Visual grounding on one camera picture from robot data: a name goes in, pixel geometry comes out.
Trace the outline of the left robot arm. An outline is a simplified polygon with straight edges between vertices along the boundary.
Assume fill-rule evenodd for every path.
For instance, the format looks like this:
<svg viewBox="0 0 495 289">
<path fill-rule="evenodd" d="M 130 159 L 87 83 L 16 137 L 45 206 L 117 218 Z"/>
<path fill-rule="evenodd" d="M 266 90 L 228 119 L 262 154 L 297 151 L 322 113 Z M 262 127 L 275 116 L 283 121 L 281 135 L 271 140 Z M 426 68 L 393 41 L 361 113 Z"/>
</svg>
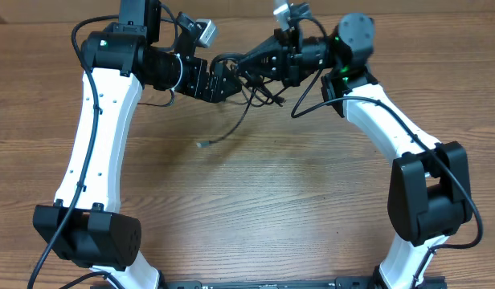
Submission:
<svg viewBox="0 0 495 289">
<path fill-rule="evenodd" d="M 114 288 L 163 288 L 140 251 L 141 224 L 120 212 L 120 177 L 131 120 L 145 87 L 218 103 L 240 90 L 225 66 L 195 56 L 217 34 L 209 19 L 171 17 L 174 44 L 159 47 L 166 6 L 123 1 L 107 26 L 74 43 L 84 69 L 83 103 L 67 171 L 54 201 L 36 206 L 46 252 L 104 277 Z"/>
</svg>

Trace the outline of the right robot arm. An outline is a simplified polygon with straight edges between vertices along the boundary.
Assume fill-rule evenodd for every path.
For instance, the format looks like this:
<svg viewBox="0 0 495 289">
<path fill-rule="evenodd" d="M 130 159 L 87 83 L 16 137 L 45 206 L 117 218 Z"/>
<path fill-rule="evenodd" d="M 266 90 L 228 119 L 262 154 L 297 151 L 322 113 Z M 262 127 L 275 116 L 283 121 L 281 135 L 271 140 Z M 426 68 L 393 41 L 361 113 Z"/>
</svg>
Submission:
<svg viewBox="0 0 495 289">
<path fill-rule="evenodd" d="M 305 38 L 307 13 L 282 12 L 272 37 L 243 55 L 238 72 L 252 85 L 263 78 L 298 86 L 321 83 L 322 105 L 358 127 L 391 165 L 387 212 L 395 237 L 366 288 L 443 288 L 425 271 L 460 227 L 479 220 L 471 198 L 468 158 L 457 142 L 442 143 L 414 124 L 370 71 L 374 21 L 345 15 L 331 33 Z"/>
</svg>

